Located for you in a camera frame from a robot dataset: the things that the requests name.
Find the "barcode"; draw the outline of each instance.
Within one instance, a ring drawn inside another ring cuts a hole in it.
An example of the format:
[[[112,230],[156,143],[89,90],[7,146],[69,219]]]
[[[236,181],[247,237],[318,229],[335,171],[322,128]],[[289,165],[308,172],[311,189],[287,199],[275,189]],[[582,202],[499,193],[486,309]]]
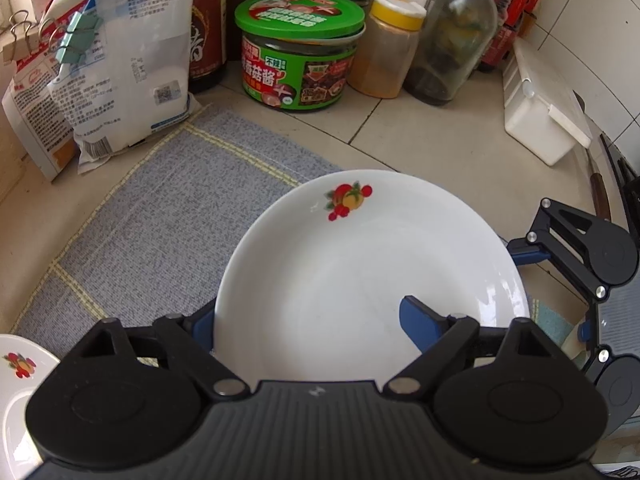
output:
[[[111,146],[109,145],[107,137],[103,137],[97,142],[86,142],[85,140],[83,140],[82,146],[91,158],[100,158],[102,156],[111,155],[111,153],[113,153],[111,151]]]
[[[159,86],[154,89],[154,99],[156,100],[156,105],[161,105],[163,103],[167,103],[169,101],[173,101],[180,97],[180,83],[177,81],[171,81],[164,86]]]

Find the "brown wooden handle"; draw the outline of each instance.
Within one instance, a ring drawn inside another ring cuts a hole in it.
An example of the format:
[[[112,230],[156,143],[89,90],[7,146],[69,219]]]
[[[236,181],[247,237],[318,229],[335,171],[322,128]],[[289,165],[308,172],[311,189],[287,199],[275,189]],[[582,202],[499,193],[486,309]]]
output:
[[[593,196],[593,205],[596,209],[596,216],[604,220],[611,220],[611,209],[609,208],[609,199],[607,190],[604,187],[604,180],[599,173],[593,173],[590,177],[591,195]]]

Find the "green jar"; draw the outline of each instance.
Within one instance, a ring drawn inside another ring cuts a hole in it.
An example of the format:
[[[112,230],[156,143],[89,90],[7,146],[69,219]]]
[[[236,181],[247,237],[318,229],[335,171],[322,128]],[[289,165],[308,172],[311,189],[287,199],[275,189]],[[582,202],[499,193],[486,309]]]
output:
[[[315,110],[340,98],[364,12],[349,0],[247,0],[236,23],[244,90],[272,107]]]

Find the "white plate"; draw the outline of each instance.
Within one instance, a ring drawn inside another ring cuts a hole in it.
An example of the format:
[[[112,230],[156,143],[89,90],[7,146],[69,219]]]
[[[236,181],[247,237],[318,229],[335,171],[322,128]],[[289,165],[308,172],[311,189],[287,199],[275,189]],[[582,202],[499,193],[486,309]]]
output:
[[[338,186],[355,182],[360,193],[342,199],[352,209],[331,221]],[[252,388],[261,379],[382,386],[418,356],[398,319],[409,294],[483,326],[529,315],[504,245],[461,200],[391,171],[322,176],[281,197],[236,247],[218,291],[216,357]]]
[[[31,394],[59,362],[28,339],[0,334],[0,480],[25,478],[42,462],[27,432],[24,410]]]

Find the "dark bottle with red label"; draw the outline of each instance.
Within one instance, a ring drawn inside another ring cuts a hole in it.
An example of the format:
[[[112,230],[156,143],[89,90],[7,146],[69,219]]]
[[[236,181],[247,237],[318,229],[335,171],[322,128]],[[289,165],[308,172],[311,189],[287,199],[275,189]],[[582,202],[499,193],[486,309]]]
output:
[[[220,81],[226,63],[226,0],[193,0],[189,90],[202,92]]]

